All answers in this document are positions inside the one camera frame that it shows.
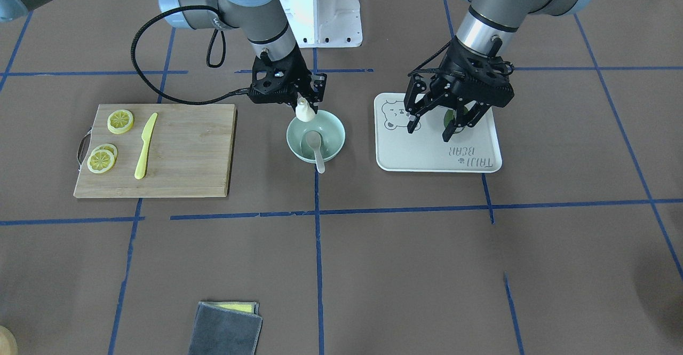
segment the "white spoon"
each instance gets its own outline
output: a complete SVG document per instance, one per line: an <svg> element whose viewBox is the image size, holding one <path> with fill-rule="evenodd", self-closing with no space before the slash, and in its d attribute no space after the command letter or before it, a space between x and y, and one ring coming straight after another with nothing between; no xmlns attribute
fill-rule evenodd
<svg viewBox="0 0 683 355"><path fill-rule="evenodd" d="M306 143L313 149L315 154L315 166L317 167L317 172L322 174L325 172L325 162L322 161L322 153L320 153L320 146L322 145L322 138L320 134L315 131L309 131L306 133Z"/></svg>

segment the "lemon slice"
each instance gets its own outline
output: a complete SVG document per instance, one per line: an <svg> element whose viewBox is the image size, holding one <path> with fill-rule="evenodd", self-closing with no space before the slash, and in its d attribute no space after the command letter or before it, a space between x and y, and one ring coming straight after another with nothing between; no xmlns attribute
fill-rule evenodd
<svg viewBox="0 0 683 355"><path fill-rule="evenodd" d="M92 150L92 153L90 155L95 153L95 151L99 151L102 149L106 149L107 151L111 152L114 155L114 160L116 160L116 158L119 156L119 148L116 148L114 144L109 143L100 144L99 146L96 146L95 149Z"/></svg>
<svg viewBox="0 0 683 355"><path fill-rule="evenodd" d="M117 109L107 119L107 128L110 132L120 135L132 128L132 113L127 109Z"/></svg>
<svg viewBox="0 0 683 355"><path fill-rule="evenodd" d="M114 166L114 154L106 149L94 151L88 158L88 169L95 174L103 174Z"/></svg>

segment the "light green bowl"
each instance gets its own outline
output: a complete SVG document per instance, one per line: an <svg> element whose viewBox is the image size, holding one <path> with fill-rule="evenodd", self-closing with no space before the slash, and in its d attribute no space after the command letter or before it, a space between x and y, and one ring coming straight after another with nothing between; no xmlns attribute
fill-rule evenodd
<svg viewBox="0 0 683 355"><path fill-rule="evenodd" d="M331 113L320 110L312 121L303 122L295 117L287 127L287 145L301 160L315 163L313 150L304 141L304 135L309 131L316 131L322 137L320 146L322 160L331 160L342 150L346 140L346 131L342 122Z"/></svg>

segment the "wooden cutting board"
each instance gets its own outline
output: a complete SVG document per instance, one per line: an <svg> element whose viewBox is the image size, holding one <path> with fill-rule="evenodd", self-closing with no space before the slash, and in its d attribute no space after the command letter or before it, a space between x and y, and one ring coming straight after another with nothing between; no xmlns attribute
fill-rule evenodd
<svg viewBox="0 0 683 355"><path fill-rule="evenodd" d="M107 117L117 109L133 114L130 131L115 135ZM149 143L147 175L133 177L142 149L142 130L158 113ZM205 198L227 196L237 109L234 104L102 104L74 196L82 198ZM104 174L88 170L96 146L114 144L116 164Z"/></svg>

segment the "yellow plastic knife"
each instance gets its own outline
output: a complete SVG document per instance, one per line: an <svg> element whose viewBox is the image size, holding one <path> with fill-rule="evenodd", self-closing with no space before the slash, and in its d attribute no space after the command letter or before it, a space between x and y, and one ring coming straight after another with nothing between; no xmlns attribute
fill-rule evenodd
<svg viewBox="0 0 683 355"><path fill-rule="evenodd" d="M152 138L152 131L154 131L154 123L156 123L156 117L158 114L154 112L145 124L145 128L142 130L142 151L140 152L140 158L137 160L137 167L135 167L135 178L140 180L145 177L147 173L147 155L149 155L149 141Z"/></svg>

